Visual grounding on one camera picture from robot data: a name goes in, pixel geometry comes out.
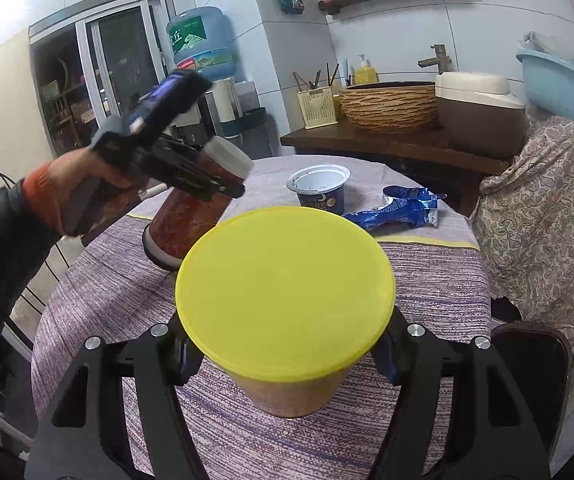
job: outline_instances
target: yellow soap bottle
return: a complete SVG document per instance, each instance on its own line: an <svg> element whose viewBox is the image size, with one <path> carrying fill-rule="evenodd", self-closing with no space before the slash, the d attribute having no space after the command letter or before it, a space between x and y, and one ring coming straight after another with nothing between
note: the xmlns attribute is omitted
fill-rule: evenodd
<svg viewBox="0 0 574 480"><path fill-rule="evenodd" d="M369 61L365 59L365 54L358 54L358 57L363 59L360 67L353 75L353 83L355 85L368 85L378 82L378 73L376 69L369 65Z"/></svg>

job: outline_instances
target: tablecloth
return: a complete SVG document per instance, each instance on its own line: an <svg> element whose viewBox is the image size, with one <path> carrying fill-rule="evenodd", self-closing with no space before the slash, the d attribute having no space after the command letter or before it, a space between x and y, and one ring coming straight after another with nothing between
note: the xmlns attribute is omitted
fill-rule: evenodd
<svg viewBox="0 0 574 480"><path fill-rule="evenodd" d="M314 164L342 164L352 177L347 211L382 203L382 188L417 186L381 164L340 157L296 155L257 161L247 193L225 213L230 218L270 205L297 205L285 189L286 174ZM156 209L155 202L148 207ZM136 216L151 215L141 207ZM61 278L34 342L32 388L41 416L67 366L91 335L116 342L141 335L174 312L175 274L145 256L148 220L126 217L98 237ZM437 336L468 342L488 335L487 277L464 217L440 204L440 226L404 226L378 233L397 279L396 308ZM133 380L123 381L130 445L137 468L152 474ZM376 458L398 389L367 355L324 408L303 418L275 418L257 409L228 375L209 360L177 390L187 426L212 479L364 479ZM451 382L442 381L426 467L444 449Z"/></svg>

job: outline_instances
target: door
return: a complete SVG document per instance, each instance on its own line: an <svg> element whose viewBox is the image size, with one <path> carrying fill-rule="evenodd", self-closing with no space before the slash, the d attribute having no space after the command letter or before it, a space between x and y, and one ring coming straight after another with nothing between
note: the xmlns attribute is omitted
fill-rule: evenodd
<svg viewBox="0 0 574 480"><path fill-rule="evenodd" d="M163 15L157 16L161 12L158 0L141 0L77 22L80 57L99 124L110 115L129 116L166 77L167 49L157 30L166 23Z"/></svg>

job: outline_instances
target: yellow lid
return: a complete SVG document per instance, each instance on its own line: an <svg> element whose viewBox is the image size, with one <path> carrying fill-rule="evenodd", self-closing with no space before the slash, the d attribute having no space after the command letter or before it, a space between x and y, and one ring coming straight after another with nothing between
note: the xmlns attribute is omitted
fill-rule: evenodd
<svg viewBox="0 0 574 480"><path fill-rule="evenodd" d="M387 256L360 227L305 207L255 210L189 251L178 315L216 364L258 381L300 382L354 364L393 312Z"/></svg>

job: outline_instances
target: human hand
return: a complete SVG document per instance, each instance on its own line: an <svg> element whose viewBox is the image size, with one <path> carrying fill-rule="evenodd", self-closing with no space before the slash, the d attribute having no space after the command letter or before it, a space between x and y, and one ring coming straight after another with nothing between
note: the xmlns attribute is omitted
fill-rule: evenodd
<svg viewBox="0 0 574 480"><path fill-rule="evenodd" d="M139 189L145 185L144 178L128 176L97 153L83 148L59 156L33 171L25 180L23 190L33 211L49 227L62 235L72 235L65 232L62 216L72 192L86 177L102 178L122 190L104 205L104 219L112 218L129 202L137 200Z"/></svg>

